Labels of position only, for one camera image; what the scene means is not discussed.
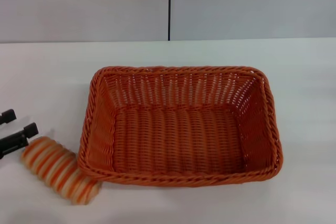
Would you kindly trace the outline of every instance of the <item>rectangular basket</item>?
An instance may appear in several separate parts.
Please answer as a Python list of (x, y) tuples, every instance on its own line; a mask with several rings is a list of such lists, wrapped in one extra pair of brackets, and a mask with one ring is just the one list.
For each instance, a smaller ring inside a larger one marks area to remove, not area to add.
[(95, 179), (144, 186), (270, 179), (282, 150), (268, 80), (249, 67), (103, 68), (78, 164)]

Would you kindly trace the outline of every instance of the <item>gray wall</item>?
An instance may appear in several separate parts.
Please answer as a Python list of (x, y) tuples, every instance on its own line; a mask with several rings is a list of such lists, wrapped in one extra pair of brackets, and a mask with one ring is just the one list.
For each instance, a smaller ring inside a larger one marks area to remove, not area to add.
[(167, 40), (168, 0), (0, 0), (0, 42)]
[(172, 0), (172, 39), (336, 37), (335, 0)]

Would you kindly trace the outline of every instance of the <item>orange wicker basket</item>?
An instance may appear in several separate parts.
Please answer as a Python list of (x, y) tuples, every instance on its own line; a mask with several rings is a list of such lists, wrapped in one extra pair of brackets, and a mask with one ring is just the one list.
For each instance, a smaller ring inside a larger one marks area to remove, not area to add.
[(143, 186), (210, 186), (278, 174), (282, 150), (265, 75), (249, 67), (106, 67), (90, 86), (84, 173)]

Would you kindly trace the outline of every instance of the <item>white tabletop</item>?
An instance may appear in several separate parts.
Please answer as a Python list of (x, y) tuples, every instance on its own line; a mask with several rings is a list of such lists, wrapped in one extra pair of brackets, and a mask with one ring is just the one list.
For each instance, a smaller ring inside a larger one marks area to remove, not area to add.
[(77, 152), (89, 82), (105, 66), (253, 66), (269, 79), (284, 164), (266, 182), (202, 188), (104, 183), (88, 206), (71, 206), (19, 162), (0, 161), (0, 222), (335, 223), (336, 38), (0, 45), (0, 111), (36, 122)]

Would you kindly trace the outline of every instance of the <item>orange and white striped roll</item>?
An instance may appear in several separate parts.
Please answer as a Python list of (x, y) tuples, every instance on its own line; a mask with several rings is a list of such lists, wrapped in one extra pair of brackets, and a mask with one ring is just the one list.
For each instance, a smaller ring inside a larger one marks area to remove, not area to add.
[(88, 204), (101, 188), (101, 182), (78, 169), (73, 152), (48, 137), (32, 141), (21, 160), (32, 173), (75, 205)]

